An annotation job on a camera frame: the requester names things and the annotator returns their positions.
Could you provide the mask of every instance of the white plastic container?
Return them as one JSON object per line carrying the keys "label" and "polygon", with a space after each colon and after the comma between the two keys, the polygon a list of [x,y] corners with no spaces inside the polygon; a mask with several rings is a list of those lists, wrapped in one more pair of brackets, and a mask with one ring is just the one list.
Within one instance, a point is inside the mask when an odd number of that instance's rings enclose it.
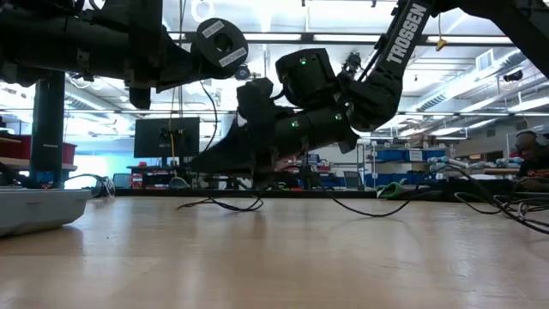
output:
{"label": "white plastic container", "polygon": [[84,214],[87,190],[0,187],[0,237],[61,227]]}

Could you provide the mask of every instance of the ceiling light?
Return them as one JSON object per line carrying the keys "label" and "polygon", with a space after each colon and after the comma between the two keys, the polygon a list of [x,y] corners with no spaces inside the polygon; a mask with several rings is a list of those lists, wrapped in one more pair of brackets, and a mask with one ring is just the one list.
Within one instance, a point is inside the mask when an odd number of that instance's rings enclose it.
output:
{"label": "ceiling light", "polygon": [[399,112],[408,116],[454,116],[453,112]]}
{"label": "ceiling light", "polygon": [[440,129],[440,130],[436,130],[434,132],[431,133],[431,135],[434,135],[434,136],[443,136],[443,135],[448,135],[448,134],[452,134],[452,133],[455,133],[459,130],[461,130],[463,128],[461,127],[455,127],[455,128],[444,128],[444,129]]}
{"label": "ceiling light", "polygon": [[248,41],[268,41],[268,40],[300,40],[301,34],[293,33],[244,33]]}
{"label": "ceiling light", "polygon": [[359,34],[315,34],[312,37],[315,41],[328,42],[371,42],[376,43],[379,35],[359,35]]}
{"label": "ceiling light", "polygon": [[[444,36],[443,38],[450,44],[513,44],[509,38],[501,36]],[[427,43],[437,43],[439,40],[438,36],[427,37]]]}
{"label": "ceiling light", "polygon": [[169,114],[172,113],[172,111],[147,111],[147,110],[128,110],[128,111],[120,111],[121,113],[129,113],[129,114]]}
{"label": "ceiling light", "polygon": [[485,120],[485,121],[480,121],[479,123],[476,123],[476,124],[473,124],[473,125],[469,125],[468,126],[468,129],[477,129],[477,128],[480,128],[481,126],[485,126],[489,123],[492,123],[494,122],[496,119],[488,119],[488,120]]}
{"label": "ceiling light", "polygon": [[529,109],[533,109],[533,108],[536,108],[536,107],[543,106],[545,104],[549,104],[549,97],[536,99],[536,100],[524,101],[519,105],[511,107],[508,111],[509,112],[523,112],[523,111],[527,111]]}
{"label": "ceiling light", "polygon": [[438,136],[438,141],[466,141],[466,137],[457,137],[457,136]]}
{"label": "ceiling light", "polygon": [[549,112],[521,112],[518,117],[549,117]]}
{"label": "ceiling light", "polygon": [[65,110],[68,114],[78,114],[78,113],[115,113],[115,111],[106,111],[106,110]]}
{"label": "ceiling light", "polygon": [[509,115],[508,112],[460,112],[460,116],[472,117],[506,117]]}
{"label": "ceiling light", "polygon": [[489,106],[491,103],[493,103],[493,102],[491,102],[490,100],[483,100],[482,102],[475,103],[471,106],[467,106],[467,107],[463,108],[462,110],[460,110],[460,112],[476,111],[476,110],[479,110],[482,107]]}

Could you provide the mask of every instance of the chair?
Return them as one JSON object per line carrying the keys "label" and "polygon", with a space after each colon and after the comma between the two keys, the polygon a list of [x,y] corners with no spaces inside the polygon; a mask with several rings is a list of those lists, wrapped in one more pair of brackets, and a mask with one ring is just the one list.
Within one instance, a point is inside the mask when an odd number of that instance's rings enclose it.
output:
{"label": "chair", "polygon": [[128,173],[116,173],[112,175],[112,182],[116,189],[130,189],[131,181],[130,174]]}

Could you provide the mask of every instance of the black robotic arm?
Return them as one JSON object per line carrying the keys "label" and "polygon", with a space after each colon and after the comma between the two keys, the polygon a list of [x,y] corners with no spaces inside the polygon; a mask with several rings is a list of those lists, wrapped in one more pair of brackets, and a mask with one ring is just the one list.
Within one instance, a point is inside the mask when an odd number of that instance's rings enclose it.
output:
{"label": "black robotic arm", "polygon": [[549,9],[541,0],[400,0],[359,78],[345,70],[336,76],[324,49],[286,55],[276,63],[277,75],[283,94],[302,110],[276,106],[268,79],[248,82],[238,89],[246,94],[238,96],[238,111],[247,124],[234,123],[193,167],[211,173],[269,173],[282,158],[335,142],[342,153],[354,149],[358,137],[351,127],[375,130],[395,116],[402,77],[429,16],[455,8],[493,21],[549,76]]}
{"label": "black robotic arm", "polygon": [[162,1],[0,0],[0,80],[30,86],[47,70],[125,80],[130,101],[150,107],[161,92],[206,78],[233,76],[248,53],[244,35],[214,18],[197,29],[190,52],[162,26]]}

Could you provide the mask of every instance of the person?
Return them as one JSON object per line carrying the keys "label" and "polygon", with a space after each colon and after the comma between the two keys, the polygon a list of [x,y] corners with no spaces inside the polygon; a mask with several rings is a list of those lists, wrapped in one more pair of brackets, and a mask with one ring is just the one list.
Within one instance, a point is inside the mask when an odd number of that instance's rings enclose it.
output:
{"label": "person", "polygon": [[519,179],[536,177],[524,181],[522,187],[532,192],[549,192],[549,140],[542,135],[527,130],[516,136],[516,150],[524,159],[517,174]]}

